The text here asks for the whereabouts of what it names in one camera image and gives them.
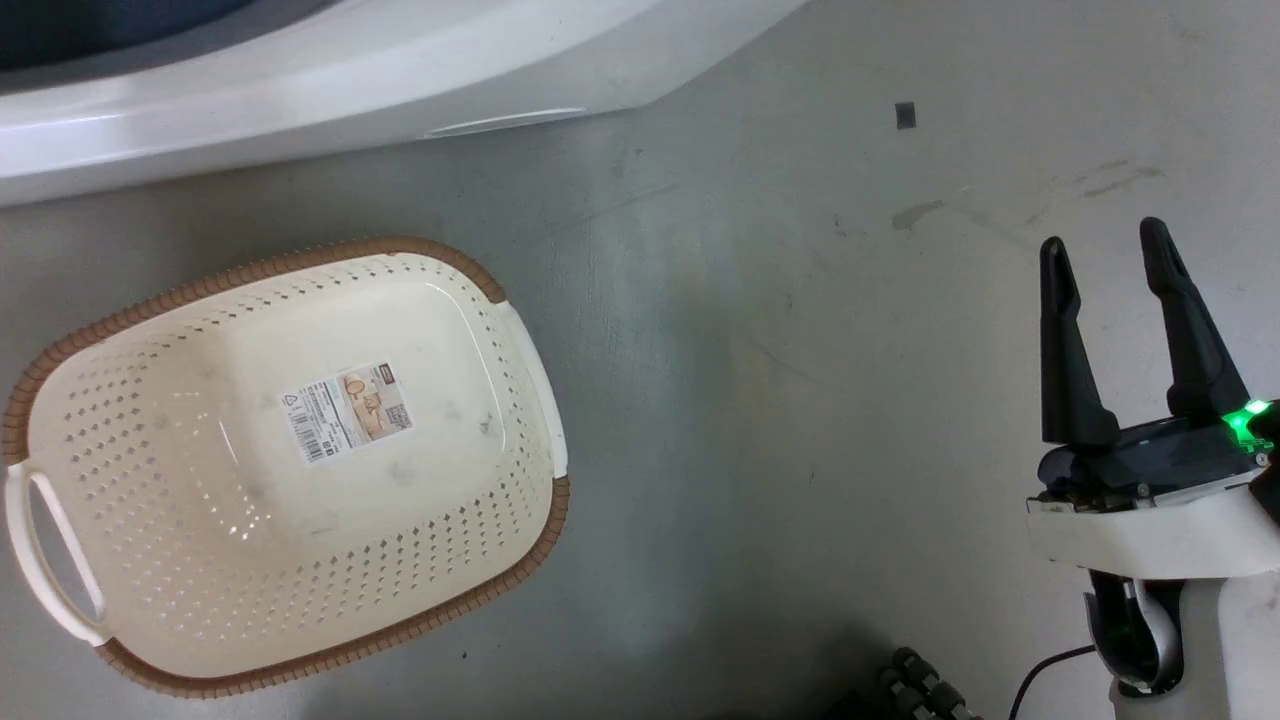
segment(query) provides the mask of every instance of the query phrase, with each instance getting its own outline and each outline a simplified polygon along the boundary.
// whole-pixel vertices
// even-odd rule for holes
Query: brown basket rim
[[[507,299],[498,281],[470,256],[434,240],[406,236],[358,240],[302,250],[209,275],[86,325],[49,346],[49,348],[36,357],[23,372],[22,378],[18,379],[13,393],[9,396],[9,406],[4,414],[3,443],[0,443],[5,461],[9,465],[17,465],[27,460],[29,455],[27,432],[36,395],[52,372],[81,350],[102,342],[115,333],[143,320],[242,284],[352,258],[394,255],[397,252],[425,255],[453,266],[475,282],[493,304],[503,302]],[[259,688],[278,685],[296,678],[314,675],[323,670],[367,657],[369,655],[415,638],[426,630],[438,628],[449,620],[461,618],[463,614],[512,589],[532,574],[547,560],[552,548],[556,547],[556,542],[564,528],[564,520],[568,516],[568,477],[554,478],[552,482],[552,505],[547,523],[524,557],[503,573],[471,591],[381,630],[311,655],[285,660],[257,670],[218,678],[188,678],[166,673],[133,655],[115,638],[99,646],[96,648],[97,653],[108,665],[125,678],[152,691],[187,698],[212,698],[246,693]]]

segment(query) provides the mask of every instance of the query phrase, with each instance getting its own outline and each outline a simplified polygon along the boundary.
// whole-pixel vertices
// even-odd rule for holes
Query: barcode
[[[320,447],[320,433],[316,432],[311,418],[307,415],[289,415],[289,421],[293,423],[293,434],[298,438],[302,452],[307,455],[307,462],[324,460],[324,448]]]

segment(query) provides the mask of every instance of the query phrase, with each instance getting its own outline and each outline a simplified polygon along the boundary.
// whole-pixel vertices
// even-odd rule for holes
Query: product label
[[[413,427],[389,363],[346,370],[280,396],[307,464],[339,457]]]

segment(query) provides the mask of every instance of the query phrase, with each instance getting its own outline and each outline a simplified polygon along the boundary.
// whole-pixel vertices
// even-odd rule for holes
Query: green led light
[[[1235,430],[1235,445],[1242,447],[1263,445],[1262,439],[1249,432],[1249,420],[1252,420],[1256,415],[1262,414],[1267,407],[1271,407],[1270,402],[1263,400],[1251,400],[1243,409],[1222,415],[1222,420],[1233,430]]]

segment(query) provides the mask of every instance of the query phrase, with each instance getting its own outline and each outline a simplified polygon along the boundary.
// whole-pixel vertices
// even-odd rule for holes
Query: small black square
[[[897,102],[893,105],[897,114],[897,129],[911,129],[915,127],[915,102]]]

